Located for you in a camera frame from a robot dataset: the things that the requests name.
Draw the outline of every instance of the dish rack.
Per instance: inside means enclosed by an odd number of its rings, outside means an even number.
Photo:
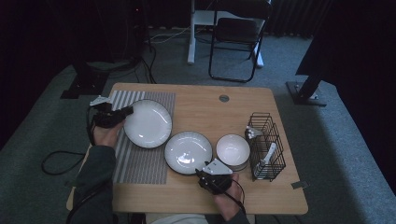
[[[273,181],[286,167],[279,132],[269,113],[255,112],[245,131],[250,146],[250,169],[253,181]]]

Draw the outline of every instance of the sleeve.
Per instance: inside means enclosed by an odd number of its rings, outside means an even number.
[[[229,221],[224,224],[249,224],[247,216],[239,210],[239,212]]]
[[[112,176],[116,166],[115,151],[112,147],[91,147],[89,156],[78,173],[73,204],[98,193],[85,202],[72,216],[71,223],[113,223]]]

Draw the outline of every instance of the plate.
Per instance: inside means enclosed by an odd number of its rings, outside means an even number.
[[[132,104],[134,113],[125,120],[124,131],[140,147],[162,145],[172,132],[172,118],[163,105],[152,100],[139,100]]]
[[[212,146],[200,133],[183,132],[173,136],[165,147],[165,160],[169,167],[183,175],[202,170],[205,161],[212,161]]]
[[[219,159],[235,171],[246,166],[250,147],[245,138],[237,134],[227,134],[218,141],[216,152]]]

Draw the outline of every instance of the placemat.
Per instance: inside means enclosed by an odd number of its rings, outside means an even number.
[[[113,110],[116,110],[138,100],[153,100],[162,104],[173,119],[175,97],[173,92],[114,91],[110,103],[113,104]],[[142,148],[131,142],[123,129],[120,130],[114,183],[166,184],[167,164],[163,156],[165,145]]]

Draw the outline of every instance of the hand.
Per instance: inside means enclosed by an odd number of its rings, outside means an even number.
[[[235,181],[238,182],[239,180],[239,174],[234,173],[231,178],[234,181],[226,192],[237,201],[241,201],[242,189],[235,183]],[[239,205],[224,194],[213,195],[213,200],[226,221],[229,221],[239,212]]]
[[[125,120],[117,124],[115,127],[105,129],[101,127],[95,127],[93,130],[93,139],[97,146],[115,147],[117,144],[117,133],[124,125]]]

